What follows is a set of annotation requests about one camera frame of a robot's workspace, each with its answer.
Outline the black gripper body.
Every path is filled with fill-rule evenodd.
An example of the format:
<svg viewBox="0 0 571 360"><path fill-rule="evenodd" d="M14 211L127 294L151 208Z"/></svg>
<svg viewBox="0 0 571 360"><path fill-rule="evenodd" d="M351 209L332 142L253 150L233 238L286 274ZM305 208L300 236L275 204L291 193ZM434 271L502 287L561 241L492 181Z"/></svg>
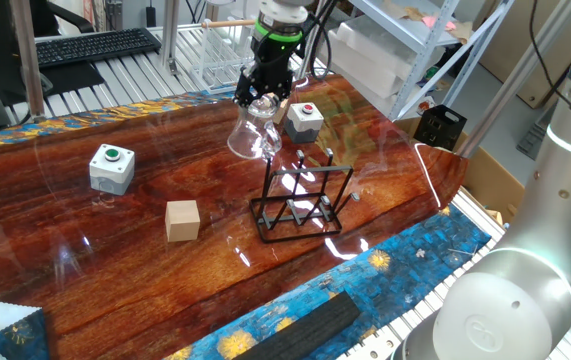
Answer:
<svg viewBox="0 0 571 360"><path fill-rule="evenodd" d="M241 74L251 79L254 100L264 94L274 94L278 83L289 79L293 81L294 72L289 66L289 59L299 42L300 37L293 37L288 42L277 41L271 36L265 39L252 37L253 63L242 67Z"/></svg>

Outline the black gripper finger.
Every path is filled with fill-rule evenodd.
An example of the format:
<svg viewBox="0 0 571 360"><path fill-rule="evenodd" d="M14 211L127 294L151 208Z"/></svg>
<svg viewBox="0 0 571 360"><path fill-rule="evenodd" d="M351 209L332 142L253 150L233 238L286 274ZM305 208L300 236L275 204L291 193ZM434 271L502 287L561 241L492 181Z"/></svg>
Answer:
<svg viewBox="0 0 571 360"><path fill-rule="evenodd" d="M286 101L290 97L291 91L292 91L291 79L277 84L273 93L278 106L280 106L284 101Z"/></svg>
<svg viewBox="0 0 571 360"><path fill-rule="evenodd" d="M241 74L234 92L233 102L241 108L247 108L254 101L251 88L251 79Z"/></svg>

